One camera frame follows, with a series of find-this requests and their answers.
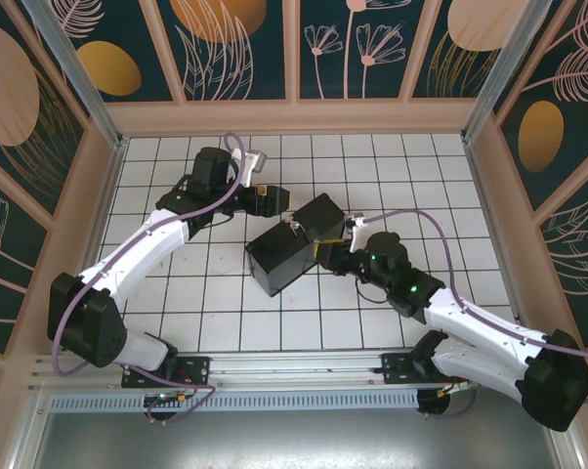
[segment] black box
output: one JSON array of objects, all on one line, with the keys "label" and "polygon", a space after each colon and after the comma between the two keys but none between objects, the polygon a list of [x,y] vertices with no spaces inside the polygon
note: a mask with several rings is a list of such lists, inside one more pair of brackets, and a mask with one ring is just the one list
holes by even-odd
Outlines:
[{"label": "black box", "polygon": [[302,228],[286,221],[246,245],[252,276],[270,296],[315,264],[314,241],[342,237],[345,213],[323,193],[292,214]]}]

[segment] vertical metal pole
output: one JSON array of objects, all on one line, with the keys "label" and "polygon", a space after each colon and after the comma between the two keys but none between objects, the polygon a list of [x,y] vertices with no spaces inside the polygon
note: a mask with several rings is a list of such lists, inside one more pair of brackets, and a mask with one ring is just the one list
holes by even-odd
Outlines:
[{"label": "vertical metal pole", "polygon": [[114,148],[117,148],[120,139],[119,133],[111,116],[105,108],[105,103],[97,88],[90,80],[88,72],[77,57],[72,43],[63,33],[49,2],[40,0],[22,0],[36,27],[44,37],[49,49],[63,68],[70,83],[81,98],[84,106],[90,111],[93,119],[103,132],[105,138]]},{"label": "vertical metal pole", "polygon": [[483,128],[496,101],[500,98],[507,83],[525,56],[533,34],[546,18],[552,0],[530,0],[520,15],[520,19],[509,35],[509,40],[498,55],[495,64],[491,68],[489,76],[485,80],[481,92],[477,96],[472,112],[464,126],[464,142],[472,143]]}]

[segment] perforated metal strip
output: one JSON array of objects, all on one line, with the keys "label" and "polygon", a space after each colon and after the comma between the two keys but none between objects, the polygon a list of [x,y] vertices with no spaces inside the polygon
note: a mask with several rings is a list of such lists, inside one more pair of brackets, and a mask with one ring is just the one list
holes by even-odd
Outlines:
[{"label": "perforated metal strip", "polygon": [[[144,394],[128,395],[57,395],[50,413],[144,412]],[[153,411],[188,408],[196,398],[182,405],[170,403]],[[329,410],[348,408],[418,407],[417,390],[379,391],[313,391],[220,393],[199,407],[198,411],[261,411],[261,410]]]}]

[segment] white tiled floor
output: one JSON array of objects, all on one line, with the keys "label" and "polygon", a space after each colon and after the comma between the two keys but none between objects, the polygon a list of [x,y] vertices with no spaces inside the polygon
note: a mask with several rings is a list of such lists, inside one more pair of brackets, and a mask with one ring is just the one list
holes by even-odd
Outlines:
[{"label": "white tiled floor", "polygon": [[[133,139],[110,209],[102,254],[143,221],[219,137]],[[294,135],[244,137],[269,156],[261,184],[282,184],[296,210],[323,192],[345,212],[396,208],[432,215],[450,238],[460,293],[512,320],[509,299],[458,135]],[[224,220],[217,216],[215,223]],[[274,224],[237,214],[163,260],[128,299],[128,327],[159,334],[182,352],[389,348],[413,346],[427,331],[386,303],[357,296],[352,277],[313,269],[274,298],[250,276],[244,245]],[[438,233],[414,214],[378,223],[403,239],[413,264],[449,282]],[[372,301],[380,290],[361,285]]]}]

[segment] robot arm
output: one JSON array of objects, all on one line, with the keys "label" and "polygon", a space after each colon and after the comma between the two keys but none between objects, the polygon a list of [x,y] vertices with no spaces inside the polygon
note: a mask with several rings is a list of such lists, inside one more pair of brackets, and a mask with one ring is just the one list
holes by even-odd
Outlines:
[{"label": "robot arm", "polygon": [[[125,328],[120,313],[130,292],[147,276],[152,268],[167,255],[192,239],[210,225],[215,211],[197,215],[185,221],[174,221],[153,230],[162,220],[195,212],[221,198],[231,187],[228,173],[237,173],[241,152],[228,153],[222,149],[202,149],[196,156],[192,173],[184,176],[155,204],[144,224],[114,252],[79,276],[58,276],[51,286],[51,303],[47,335],[53,340],[67,305],[85,284],[104,271],[115,260],[113,267],[83,297],[63,331],[61,344],[71,352],[97,367],[113,362],[139,366],[156,371],[171,380],[176,370],[177,350],[169,343]],[[249,215],[269,218],[289,208],[289,192],[276,186],[253,186],[252,173],[263,169],[266,156],[248,151],[245,156],[241,184],[218,211],[233,216],[243,211]],[[130,242],[147,232],[140,241]]]},{"label": "robot arm", "polygon": [[315,257],[334,275],[351,274],[383,289],[402,316],[439,329],[418,342],[413,368],[423,377],[441,373],[483,384],[521,403],[541,424],[568,427],[588,396],[588,364],[535,344],[578,349],[570,335],[546,335],[459,302],[443,282],[412,267],[397,234],[371,234],[359,214],[347,228],[351,239],[319,241]]}]

